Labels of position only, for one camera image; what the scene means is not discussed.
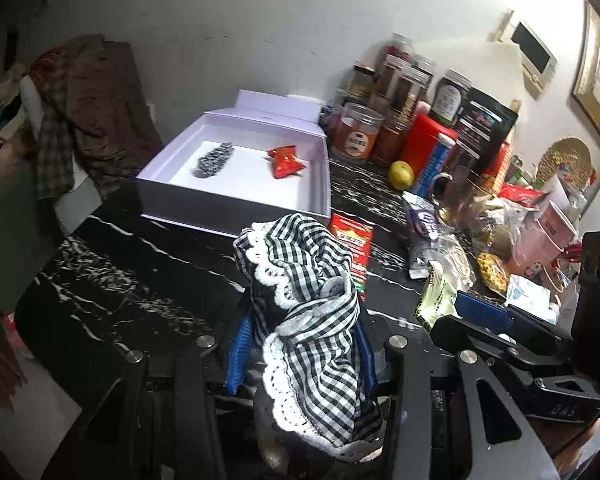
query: yellow lemon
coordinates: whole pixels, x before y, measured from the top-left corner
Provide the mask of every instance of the yellow lemon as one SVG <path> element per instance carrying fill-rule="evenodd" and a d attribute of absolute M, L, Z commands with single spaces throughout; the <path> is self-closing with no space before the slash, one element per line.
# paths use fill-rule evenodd
<path fill-rule="evenodd" d="M 413 170 L 403 160 L 396 160 L 389 168 L 389 184 L 399 189 L 400 191 L 409 189 L 413 186 L 415 177 Z"/>

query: woven basket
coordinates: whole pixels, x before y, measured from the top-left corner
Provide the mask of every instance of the woven basket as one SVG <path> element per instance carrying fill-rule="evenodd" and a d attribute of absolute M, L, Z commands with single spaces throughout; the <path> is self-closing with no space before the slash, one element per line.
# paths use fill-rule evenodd
<path fill-rule="evenodd" d="M 591 174 L 591 154 L 587 145 L 577 137 L 565 137 L 554 142 L 540 159 L 536 181 L 549 180 L 561 163 L 571 171 L 574 186 L 582 190 Z"/>

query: gold frame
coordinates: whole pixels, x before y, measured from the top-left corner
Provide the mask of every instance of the gold frame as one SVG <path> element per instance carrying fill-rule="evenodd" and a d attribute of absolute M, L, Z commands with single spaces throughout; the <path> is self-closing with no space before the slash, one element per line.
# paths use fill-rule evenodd
<path fill-rule="evenodd" d="M 600 65 L 600 17 L 589 2 L 586 4 L 586 29 L 580 69 L 573 88 L 573 97 L 600 134 L 600 102 L 594 94 Z"/>

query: red snack packet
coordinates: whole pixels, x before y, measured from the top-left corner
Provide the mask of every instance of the red snack packet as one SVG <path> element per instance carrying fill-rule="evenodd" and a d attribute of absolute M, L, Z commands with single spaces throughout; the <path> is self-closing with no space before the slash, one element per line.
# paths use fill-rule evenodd
<path fill-rule="evenodd" d="M 524 187 L 514 186 L 505 182 L 502 184 L 502 189 L 498 196 L 522 204 L 525 207 L 533 207 L 547 196 L 547 193 L 536 189 L 525 189 Z"/>
<path fill-rule="evenodd" d="M 366 264 L 371 252 L 371 238 L 374 229 L 371 226 L 355 222 L 344 216 L 334 213 L 331 216 L 329 231 L 337 241 L 346 245 L 353 253 L 351 264 L 351 277 L 360 298 L 365 301 L 366 297 Z"/>
<path fill-rule="evenodd" d="M 295 155 L 278 155 L 273 159 L 273 177 L 283 178 L 306 168 Z"/>
<path fill-rule="evenodd" d="M 271 158 L 276 158 L 279 155 L 291 155 L 296 156 L 295 146 L 280 146 L 279 148 L 273 148 L 267 152 Z"/>

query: black marble countertop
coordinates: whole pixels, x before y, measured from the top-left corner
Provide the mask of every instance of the black marble countertop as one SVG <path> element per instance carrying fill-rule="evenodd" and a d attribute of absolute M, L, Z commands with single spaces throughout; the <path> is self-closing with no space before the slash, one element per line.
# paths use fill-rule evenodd
<path fill-rule="evenodd" d="M 406 272 L 400 192 L 386 170 L 332 160 L 334 212 L 374 227 L 365 306 L 400 333 L 415 323 L 424 280 Z M 247 285 L 232 238 L 141 216 L 134 184 L 68 237 L 16 309 L 24 342 L 79 404 L 118 371 L 120 349 L 150 355 L 186 348 L 238 304 Z"/>

